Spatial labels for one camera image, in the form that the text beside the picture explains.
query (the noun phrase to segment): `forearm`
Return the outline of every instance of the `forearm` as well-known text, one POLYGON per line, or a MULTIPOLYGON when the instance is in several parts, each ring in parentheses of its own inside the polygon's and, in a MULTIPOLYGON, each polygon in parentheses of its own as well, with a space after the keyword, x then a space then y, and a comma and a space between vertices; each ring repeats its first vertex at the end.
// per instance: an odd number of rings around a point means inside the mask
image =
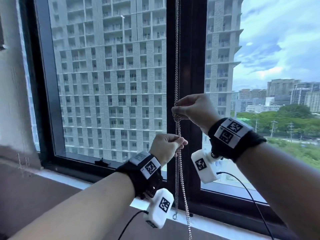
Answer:
POLYGON ((319 238, 318 170, 266 143, 247 149, 237 166, 301 239, 319 238))
POLYGON ((133 199, 130 178, 116 172, 58 204, 11 239, 102 239, 133 199))

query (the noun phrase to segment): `white sensor device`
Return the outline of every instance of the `white sensor device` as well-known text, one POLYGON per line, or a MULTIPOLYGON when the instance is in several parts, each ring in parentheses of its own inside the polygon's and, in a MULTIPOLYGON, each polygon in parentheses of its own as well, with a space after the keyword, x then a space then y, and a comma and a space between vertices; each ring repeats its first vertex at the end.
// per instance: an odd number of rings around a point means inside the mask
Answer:
POLYGON ((213 158, 211 152, 206 153, 202 149, 191 154, 191 159, 201 182, 207 184, 220 178, 220 175, 217 175, 218 170, 215 161, 221 158, 222 157, 213 158))
POLYGON ((166 188, 157 190, 153 198, 149 199, 150 204, 143 218, 151 227, 161 229, 167 219, 171 206, 174 202, 174 196, 166 188))

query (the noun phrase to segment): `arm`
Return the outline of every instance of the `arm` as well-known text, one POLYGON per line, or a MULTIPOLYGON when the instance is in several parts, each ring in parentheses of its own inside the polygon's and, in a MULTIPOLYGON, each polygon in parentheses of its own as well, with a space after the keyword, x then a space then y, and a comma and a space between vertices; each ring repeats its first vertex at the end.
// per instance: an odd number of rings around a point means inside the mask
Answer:
MULTIPOLYGON (((164 166, 187 143, 182 137, 158 134, 150 153, 164 166)), ((134 196, 130 178, 123 173, 112 173, 47 211, 10 239, 102 239, 128 208, 134 196)))
MULTIPOLYGON (((222 118, 204 94, 182 98, 172 112, 190 119, 205 134, 222 118)), ((266 143, 247 149, 236 164, 292 231, 301 239, 319 238, 318 170, 266 143)))

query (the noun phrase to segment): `person's left hand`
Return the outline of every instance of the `person's left hand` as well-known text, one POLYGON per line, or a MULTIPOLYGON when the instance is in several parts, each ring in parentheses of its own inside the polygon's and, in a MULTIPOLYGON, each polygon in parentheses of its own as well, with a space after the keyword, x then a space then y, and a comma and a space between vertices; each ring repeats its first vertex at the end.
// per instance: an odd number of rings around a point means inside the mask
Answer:
POLYGON ((161 164, 166 165, 173 157, 177 157, 177 152, 183 149, 188 142, 174 134, 157 134, 152 142, 149 153, 153 154, 161 164))

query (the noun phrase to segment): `hand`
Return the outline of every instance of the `hand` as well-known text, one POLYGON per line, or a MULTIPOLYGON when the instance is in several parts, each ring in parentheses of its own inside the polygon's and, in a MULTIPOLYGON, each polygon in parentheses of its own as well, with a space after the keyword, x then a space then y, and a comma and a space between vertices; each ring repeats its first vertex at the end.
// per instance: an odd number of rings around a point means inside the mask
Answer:
POLYGON ((188 142, 174 134, 157 134, 152 142, 149 153, 153 154, 161 164, 166 165, 171 158, 177 157, 179 149, 183 149, 188 142))
POLYGON ((211 126, 222 118, 206 94, 185 96, 171 110, 180 115, 181 119, 191 120, 206 135, 208 135, 211 126))

